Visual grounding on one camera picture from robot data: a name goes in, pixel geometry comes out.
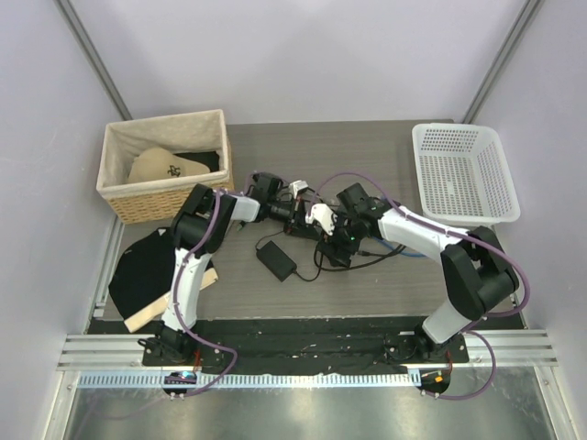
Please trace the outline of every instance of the wicker basket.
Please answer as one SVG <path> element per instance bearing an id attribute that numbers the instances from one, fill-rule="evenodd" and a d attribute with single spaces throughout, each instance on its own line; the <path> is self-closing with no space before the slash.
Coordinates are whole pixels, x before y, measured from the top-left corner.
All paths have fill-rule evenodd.
<path id="1" fill-rule="evenodd" d="M 133 160 L 146 149 L 172 153 L 216 151 L 219 171 L 200 176 L 126 184 Z M 197 183 L 234 189 L 222 110 L 108 124 L 97 191 L 125 225 L 174 217 Z"/>

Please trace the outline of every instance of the white wall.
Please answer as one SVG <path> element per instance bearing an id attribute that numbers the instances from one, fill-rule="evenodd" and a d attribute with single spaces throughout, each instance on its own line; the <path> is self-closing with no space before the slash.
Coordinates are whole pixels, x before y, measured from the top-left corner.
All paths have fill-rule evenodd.
<path id="1" fill-rule="evenodd" d="M 532 282 L 526 316 L 546 327 L 587 435 L 587 3 L 547 1 L 476 123 L 504 143 L 522 208 L 501 227 Z"/>
<path id="2" fill-rule="evenodd" d="M 2 438 L 40 438 L 64 337 L 83 330 L 113 219 L 94 189 L 113 120 L 55 5 L 0 2 Z"/>
<path id="3" fill-rule="evenodd" d="M 524 0 L 74 0 L 134 117 L 461 120 Z"/>

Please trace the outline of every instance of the gray table surface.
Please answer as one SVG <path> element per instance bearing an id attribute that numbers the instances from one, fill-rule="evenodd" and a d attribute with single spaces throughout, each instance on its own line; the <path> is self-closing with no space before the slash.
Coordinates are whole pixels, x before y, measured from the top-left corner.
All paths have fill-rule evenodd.
<path id="1" fill-rule="evenodd" d="M 237 189 L 251 171 L 303 179 L 313 187 L 336 172 L 358 171 L 372 176 L 395 200 L 421 212 L 412 147 L 412 127 L 420 122 L 429 121 L 229 126 Z M 333 199 L 357 181 L 340 177 L 322 194 Z M 369 183 L 363 186 L 378 195 Z M 169 222 L 127 226 L 121 251 L 166 224 Z M 272 220 L 247 225 L 241 231 L 231 228 L 213 257 L 219 281 L 200 293 L 199 317 L 424 315 L 446 299 L 441 269 L 426 258 L 399 256 L 367 269 L 325 272 L 312 283 L 295 276 L 281 283 L 261 265 L 254 251 L 260 237 L 280 228 Z M 273 240 L 297 263 L 302 275 L 311 278 L 316 274 L 312 242 L 283 235 Z M 364 248 L 385 251 L 375 242 L 364 243 Z M 368 260 L 356 257 L 355 264 Z M 103 319 L 121 319 L 111 300 Z"/>

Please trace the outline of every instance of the black power brick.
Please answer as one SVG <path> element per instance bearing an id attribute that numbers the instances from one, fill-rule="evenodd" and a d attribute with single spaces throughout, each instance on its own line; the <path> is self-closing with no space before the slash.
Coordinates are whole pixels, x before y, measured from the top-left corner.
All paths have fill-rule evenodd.
<path id="1" fill-rule="evenodd" d="M 257 249 L 257 258 L 281 282 L 297 270 L 297 264 L 273 241 Z"/>

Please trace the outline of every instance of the white plastic basket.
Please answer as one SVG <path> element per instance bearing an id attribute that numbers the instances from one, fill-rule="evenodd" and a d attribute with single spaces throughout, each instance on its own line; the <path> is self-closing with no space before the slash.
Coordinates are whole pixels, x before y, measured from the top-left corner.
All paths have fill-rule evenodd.
<path id="1" fill-rule="evenodd" d="M 520 206 L 495 130 L 419 124 L 412 138 L 426 217 L 453 226 L 490 226 L 518 219 Z"/>

